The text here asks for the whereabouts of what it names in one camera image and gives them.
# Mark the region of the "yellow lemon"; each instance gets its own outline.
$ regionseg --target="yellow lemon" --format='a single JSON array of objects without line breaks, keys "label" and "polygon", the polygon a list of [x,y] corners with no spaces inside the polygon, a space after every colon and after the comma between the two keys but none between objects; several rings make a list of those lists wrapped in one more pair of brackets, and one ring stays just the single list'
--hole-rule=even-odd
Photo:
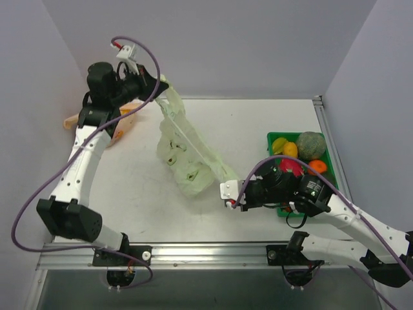
[{"label": "yellow lemon", "polygon": [[298,157],[297,145],[294,142],[287,142],[284,144],[283,154],[294,158]]}]

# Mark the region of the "screw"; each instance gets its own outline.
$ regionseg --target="screw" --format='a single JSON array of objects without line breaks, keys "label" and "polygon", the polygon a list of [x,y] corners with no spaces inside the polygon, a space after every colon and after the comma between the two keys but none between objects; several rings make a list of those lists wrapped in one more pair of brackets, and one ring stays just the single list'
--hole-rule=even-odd
[{"label": "screw", "polygon": [[274,250],[268,252],[268,258],[271,260],[275,260],[277,257],[277,253]]},{"label": "screw", "polygon": [[149,260],[150,259],[150,252],[145,251],[142,253],[142,259],[143,260]]}]

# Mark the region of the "white table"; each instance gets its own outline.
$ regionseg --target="white table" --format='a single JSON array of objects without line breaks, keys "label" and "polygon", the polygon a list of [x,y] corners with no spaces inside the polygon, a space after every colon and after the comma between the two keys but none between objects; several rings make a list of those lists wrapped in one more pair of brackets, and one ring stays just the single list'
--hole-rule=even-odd
[{"label": "white table", "polygon": [[[311,100],[186,99],[188,119],[241,178],[268,156],[267,133],[320,131]],[[216,182],[195,199],[183,196],[156,156],[160,108],[139,112],[135,127],[107,149],[96,173],[90,208],[131,242],[288,241],[294,232],[275,210],[230,211]],[[299,223],[301,219],[292,219]],[[349,239],[333,226],[308,219],[301,230]],[[55,242],[67,242],[56,238]]]}]

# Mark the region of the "yellow fruit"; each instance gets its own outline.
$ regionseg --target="yellow fruit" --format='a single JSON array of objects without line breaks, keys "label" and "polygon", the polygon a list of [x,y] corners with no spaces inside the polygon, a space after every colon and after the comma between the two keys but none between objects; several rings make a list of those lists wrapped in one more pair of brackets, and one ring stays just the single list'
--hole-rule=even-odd
[{"label": "yellow fruit", "polygon": [[284,149],[284,145],[288,142],[285,138],[278,138],[272,143],[272,153],[274,155],[281,154]]},{"label": "yellow fruit", "polygon": [[294,158],[298,157],[297,145],[294,142],[287,142],[284,145],[283,154]]}]

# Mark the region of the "red fruit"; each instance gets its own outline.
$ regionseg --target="red fruit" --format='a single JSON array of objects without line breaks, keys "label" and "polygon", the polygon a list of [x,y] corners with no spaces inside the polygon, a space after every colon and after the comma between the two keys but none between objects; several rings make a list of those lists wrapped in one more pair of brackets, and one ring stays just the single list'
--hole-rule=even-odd
[{"label": "red fruit", "polygon": [[304,170],[299,163],[288,158],[283,158],[279,163],[279,168],[284,172],[292,172],[295,176],[303,176]]}]

